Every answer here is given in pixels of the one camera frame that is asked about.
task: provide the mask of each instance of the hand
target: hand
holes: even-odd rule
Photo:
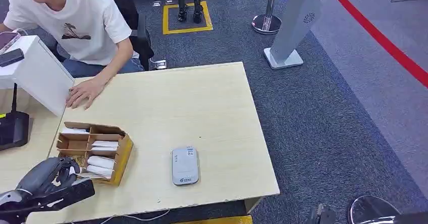
[[[88,98],[85,109],[88,109],[93,100],[104,90],[106,82],[98,78],[92,78],[72,87],[67,97],[67,107],[76,108],[82,100]]]

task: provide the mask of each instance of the light wood desk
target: light wood desk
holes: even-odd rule
[[[119,126],[134,149],[120,186],[97,184],[95,196],[32,213],[27,223],[243,199],[250,212],[262,197],[280,192],[242,63],[117,75],[91,108],[66,109],[62,121]],[[198,151],[200,178],[178,187],[171,151],[189,145]],[[50,155],[57,154],[53,147]]]
[[[30,115],[26,145],[0,151],[0,193],[13,190],[19,181],[47,157],[61,118],[55,116],[24,90],[18,90],[17,110]],[[11,111],[13,89],[0,90],[0,114]]]

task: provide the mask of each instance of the cable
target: cable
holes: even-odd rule
[[[105,223],[107,223],[107,221],[111,220],[113,217],[118,217],[118,216],[125,216],[125,217],[129,217],[129,218],[134,218],[134,219],[137,219],[137,220],[140,220],[140,221],[149,221],[149,220],[155,220],[155,219],[161,218],[162,216],[164,216],[164,215],[166,215],[168,213],[170,213],[170,210],[167,210],[167,212],[165,212],[162,215],[158,215],[158,216],[150,218],[150,219],[140,219],[138,217],[131,216],[131,215],[114,215],[114,216],[110,216],[107,220],[101,222],[100,224],[105,224]]]
[[[21,28],[18,28],[18,29],[16,29],[16,30],[14,30],[13,32],[18,32],[18,33],[19,33],[19,31],[24,32],[24,34],[25,34],[26,36],[28,36],[27,31],[26,31],[26,30],[24,30],[24,29],[21,29]]]

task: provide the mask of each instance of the white box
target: white box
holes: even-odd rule
[[[24,59],[0,67],[0,89],[17,83],[52,113],[62,116],[73,77],[38,36],[22,36],[7,52],[18,48]]]

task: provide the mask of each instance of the cardboard box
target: cardboard box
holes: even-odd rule
[[[94,183],[109,185],[120,184],[125,172],[126,165],[131,155],[134,143],[128,134],[119,127],[105,126],[78,122],[64,122],[67,128],[87,129],[87,134],[67,134],[60,133],[57,140],[58,157],[69,156],[76,160],[83,168],[82,173],[87,173],[88,159],[93,155],[104,156],[115,160],[111,179],[93,179]],[[96,140],[118,141],[119,146],[116,151],[93,151],[92,143]]]

